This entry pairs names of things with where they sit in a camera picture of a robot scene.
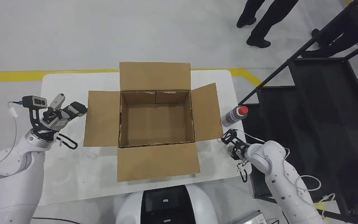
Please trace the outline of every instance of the black pants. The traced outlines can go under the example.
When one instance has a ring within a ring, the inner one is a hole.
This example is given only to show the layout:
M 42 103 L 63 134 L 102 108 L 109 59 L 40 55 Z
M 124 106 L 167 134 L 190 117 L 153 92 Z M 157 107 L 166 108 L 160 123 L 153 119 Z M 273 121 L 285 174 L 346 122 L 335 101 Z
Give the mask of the black pants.
M 314 51 L 316 57 L 331 57 L 358 43 L 358 27 L 350 15 L 347 15 L 323 33 L 318 42 L 322 47 Z
M 247 21 L 255 17 L 257 10 L 262 6 L 265 0 L 247 0 L 245 9 L 241 14 L 239 21 Z M 281 22 L 291 12 L 298 0 L 274 0 L 270 8 L 251 32 L 251 38 L 263 39 L 270 28 Z

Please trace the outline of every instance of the white table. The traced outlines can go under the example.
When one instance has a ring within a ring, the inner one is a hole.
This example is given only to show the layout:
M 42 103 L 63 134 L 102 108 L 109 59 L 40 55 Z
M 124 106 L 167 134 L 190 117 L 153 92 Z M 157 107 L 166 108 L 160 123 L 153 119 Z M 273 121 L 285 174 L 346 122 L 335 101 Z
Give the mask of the white table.
M 216 82 L 218 90 L 220 113 L 224 115 L 237 105 L 230 72 L 191 72 L 192 89 L 213 82 Z M 119 91 L 119 74 L 49 74 L 43 79 L 41 97 L 47 98 L 50 103 L 58 93 L 64 93 L 66 100 L 63 107 L 73 101 L 87 106 L 89 90 Z M 237 161 L 230 158 L 225 145 L 215 139 L 197 143 L 200 174 L 118 183 L 117 148 L 83 147 L 85 121 L 86 117 L 76 118 L 61 131 L 78 143 L 76 150 L 54 144 L 46 152 L 40 206 L 239 176 Z M 241 122 L 231 128 L 243 130 Z M 238 137 L 245 140 L 242 133 L 238 133 Z M 248 174 L 251 173 L 250 164 L 245 169 Z

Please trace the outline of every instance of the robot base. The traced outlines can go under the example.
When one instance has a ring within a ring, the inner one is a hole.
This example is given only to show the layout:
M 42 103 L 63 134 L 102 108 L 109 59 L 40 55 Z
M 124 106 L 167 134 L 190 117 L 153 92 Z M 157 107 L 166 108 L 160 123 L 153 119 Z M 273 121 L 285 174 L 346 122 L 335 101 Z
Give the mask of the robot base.
M 135 192 L 117 214 L 116 224 L 218 224 L 208 195 L 195 185 Z

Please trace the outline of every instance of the red cap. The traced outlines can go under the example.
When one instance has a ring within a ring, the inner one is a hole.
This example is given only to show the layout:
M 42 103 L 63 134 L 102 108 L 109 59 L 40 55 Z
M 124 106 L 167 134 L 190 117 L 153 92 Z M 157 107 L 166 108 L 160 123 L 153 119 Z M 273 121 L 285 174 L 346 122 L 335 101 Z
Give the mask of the red cap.
M 247 113 L 248 113 L 248 108 L 246 106 L 242 106 L 241 108 L 239 108 L 240 115 L 245 115 Z

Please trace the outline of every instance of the yellow floor line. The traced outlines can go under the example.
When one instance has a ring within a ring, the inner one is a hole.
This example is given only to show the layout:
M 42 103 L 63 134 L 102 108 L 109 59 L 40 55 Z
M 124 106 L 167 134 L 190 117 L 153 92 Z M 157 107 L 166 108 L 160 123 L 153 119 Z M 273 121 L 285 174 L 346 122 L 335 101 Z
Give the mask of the yellow floor line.
M 221 69 L 193 69 L 193 70 L 222 70 Z M 228 70 L 233 77 L 244 77 L 250 83 L 258 86 L 261 83 L 256 76 L 243 68 L 230 68 Z M 64 71 L 14 71 L 14 72 L 0 72 L 0 82 L 26 82 L 26 81 L 42 81 L 47 74 L 56 73 L 106 73 L 118 72 L 117 69 L 102 69 L 102 70 L 64 70 Z
M 316 208 L 316 209 L 324 210 L 324 204 L 323 204 L 323 202 L 315 203 L 314 205 L 315 205 L 315 208 Z M 330 224 L 329 218 L 324 218 L 324 219 L 326 220 L 326 222 L 327 222 L 328 224 Z
M 55 74 L 55 73 L 104 73 L 104 72 L 118 72 L 118 69 L 0 72 L 0 82 L 42 81 L 44 76 L 46 76 L 47 74 Z

